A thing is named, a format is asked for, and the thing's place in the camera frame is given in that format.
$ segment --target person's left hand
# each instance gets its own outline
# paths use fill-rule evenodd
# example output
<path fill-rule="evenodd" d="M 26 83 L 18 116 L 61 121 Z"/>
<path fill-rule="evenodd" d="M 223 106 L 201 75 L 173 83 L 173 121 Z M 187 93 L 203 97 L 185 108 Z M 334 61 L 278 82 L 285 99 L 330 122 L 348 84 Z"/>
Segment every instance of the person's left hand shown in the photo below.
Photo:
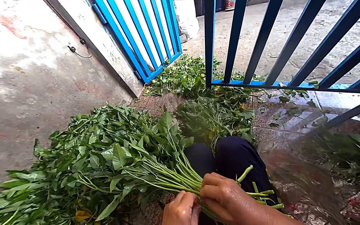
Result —
<path fill-rule="evenodd" d="M 197 202 L 195 194 L 181 191 L 165 206 L 162 225 L 198 225 L 201 206 Z"/>

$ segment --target blue metal gate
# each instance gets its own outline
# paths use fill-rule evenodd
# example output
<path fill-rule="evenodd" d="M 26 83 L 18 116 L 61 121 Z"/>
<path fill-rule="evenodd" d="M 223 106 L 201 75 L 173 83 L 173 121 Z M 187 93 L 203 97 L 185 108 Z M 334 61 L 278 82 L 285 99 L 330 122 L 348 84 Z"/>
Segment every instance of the blue metal gate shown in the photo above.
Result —
<path fill-rule="evenodd" d="M 182 54 L 173 0 L 94 2 L 101 22 L 112 31 L 144 83 Z"/>
<path fill-rule="evenodd" d="M 349 31 L 349 29 L 360 18 L 360 0 L 354 0 L 353 3 L 344 12 L 331 31 L 319 44 L 302 68 L 297 72 L 290 82 L 277 82 L 276 79 L 280 72 L 290 59 L 294 50 L 313 22 L 314 18 L 322 8 L 326 0 L 309 0 L 299 17 L 293 31 L 286 44 L 283 47 L 277 61 L 273 65 L 265 81 L 252 80 L 259 59 L 273 27 L 273 23 L 280 10 L 283 0 L 270 0 L 263 22 L 255 43 L 253 53 L 248 64 L 244 80 L 231 80 L 234 59 L 240 38 L 241 25 L 244 18 L 247 0 L 237 0 L 233 24 L 231 28 L 229 49 L 227 54 L 226 69 L 223 80 L 212 80 L 213 72 L 213 45 L 214 45 L 214 27 L 215 27 L 215 0 L 205 2 L 205 63 L 206 63 L 206 86 L 236 86 L 248 88 L 266 88 L 266 89 L 292 89 L 292 90 L 315 90 L 315 91 L 335 91 L 335 92 L 355 92 L 360 93 L 360 79 L 354 84 L 335 84 L 341 77 L 354 68 L 360 62 L 360 46 L 358 46 L 347 58 L 344 59 L 333 71 L 328 74 L 318 85 L 313 83 L 304 83 L 308 75 L 317 67 L 324 57 L 334 48 L 340 39 Z M 325 127 L 330 128 L 340 124 L 356 115 L 360 114 L 360 105 L 346 113 L 330 120 Z"/>

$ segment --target pile of vegetables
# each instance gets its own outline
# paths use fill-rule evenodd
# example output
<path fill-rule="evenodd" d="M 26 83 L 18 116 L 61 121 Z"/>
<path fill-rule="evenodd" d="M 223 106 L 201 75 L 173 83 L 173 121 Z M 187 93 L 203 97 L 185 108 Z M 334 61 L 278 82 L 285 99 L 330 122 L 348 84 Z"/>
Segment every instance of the pile of vegetables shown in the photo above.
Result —
<path fill-rule="evenodd" d="M 214 79 L 223 79 L 223 74 L 217 71 L 220 63 L 214 59 Z M 232 74 L 232 79 L 243 78 L 240 72 Z M 254 143 L 254 110 L 249 108 L 248 103 L 254 96 L 252 93 L 257 91 L 259 89 L 225 86 L 206 89 L 204 60 L 182 55 L 180 60 L 159 74 L 151 85 L 145 86 L 144 94 L 162 96 L 172 92 L 186 98 L 187 102 L 179 105 L 175 113 L 182 134 L 193 136 L 196 142 L 211 146 L 213 150 L 216 141 L 226 136 L 236 135 Z"/>
<path fill-rule="evenodd" d="M 199 195 L 202 178 L 183 153 L 194 139 L 171 126 L 169 112 L 156 119 L 106 105 L 71 120 L 66 131 L 50 136 L 50 148 L 35 141 L 38 161 L 29 171 L 9 171 L 12 179 L 0 185 L 6 188 L 0 192 L 0 224 L 110 224 L 120 221 L 123 207 L 145 206 L 154 192 Z M 266 204 L 273 191 L 248 194 Z"/>
<path fill-rule="evenodd" d="M 202 178 L 183 153 L 194 136 L 213 149 L 224 136 L 254 140 L 254 113 L 245 105 L 252 90 L 207 90 L 204 70 L 201 58 L 183 56 L 146 87 L 146 95 L 173 92 L 189 99 L 176 113 L 179 126 L 171 125 L 169 112 L 157 119 L 146 111 L 105 105 L 71 117 L 67 130 L 50 135 L 50 148 L 36 140 L 37 161 L 31 169 L 8 171 L 12 179 L 0 184 L 5 189 L 0 192 L 0 225 L 121 224 L 128 212 L 144 211 L 149 199 L 163 191 L 199 195 Z M 259 191 L 248 194 L 266 204 L 273 191 Z M 220 221 L 207 208 L 203 211 Z"/>
<path fill-rule="evenodd" d="M 322 133 L 311 140 L 320 165 L 342 176 L 344 180 L 360 185 L 360 135 Z"/>

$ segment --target gate hinge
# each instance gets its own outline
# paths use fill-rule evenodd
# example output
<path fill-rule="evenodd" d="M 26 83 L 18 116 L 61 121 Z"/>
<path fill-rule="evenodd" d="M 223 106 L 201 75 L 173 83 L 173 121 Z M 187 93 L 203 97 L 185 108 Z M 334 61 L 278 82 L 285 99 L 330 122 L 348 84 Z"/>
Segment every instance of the gate hinge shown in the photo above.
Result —
<path fill-rule="evenodd" d="M 101 23 L 106 24 L 107 21 L 106 21 L 105 17 L 103 16 L 103 14 L 101 13 L 101 10 L 97 6 L 97 4 L 93 4 L 92 6 L 93 6 L 93 9 L 94 9 L 95 13 L 97 13 L 98 17 L 100 18 Z"/>
<path fill-rule="evenodd" d="M 139 79 L 139 80 L 141 80 L 141 76 L 138 74 L 138 72 L 135 70 L 134 71 L 134 74 L 136 75 L 136 77 Z"/>

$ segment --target electrical wire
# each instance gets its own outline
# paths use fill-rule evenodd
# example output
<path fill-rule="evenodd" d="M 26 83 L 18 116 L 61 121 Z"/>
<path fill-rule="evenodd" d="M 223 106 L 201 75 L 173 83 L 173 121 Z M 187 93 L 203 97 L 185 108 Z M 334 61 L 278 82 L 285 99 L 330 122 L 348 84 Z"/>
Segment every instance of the electrical wire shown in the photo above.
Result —
<path fill-rule="evenodd" d="M 80 57 L 83 57 L 83 58 L 85 58 L 85 59 L 89 59 L 89 58 L 91 58 L 93 55 L 91 54 L 90 56 L 88 56 L 88 57 L 84 57 L 84 56 L 81 56 L 81 55 L 79 55 L 77 52 L 74 52 L 74 53 L 76 53 L 76 55 L 78 55 L 78 56 L 80 56 Z"/>
<path fill-rule="evenodd" d="M 91 57 L 93 56 L 93 55 L 91 54 L 91 55 L 88 56 L 88 57 L 84 57 L 84 56 L 82 56 L 82 55 L 79 55 L 79 54 L 76 52 L 76 48 L 74 48 L 73 46 L 70 47 L 70 46 L 68 45 L 68 48 L 70 49 L 71 52 L 74 52 L 76 55 L 78 55 L 78 56 L 80 56 L 80 57 L 83 57 L 83 58 L 85 58 L 85 59 L 89 59 L 89 58 L 91 58 Z"/>

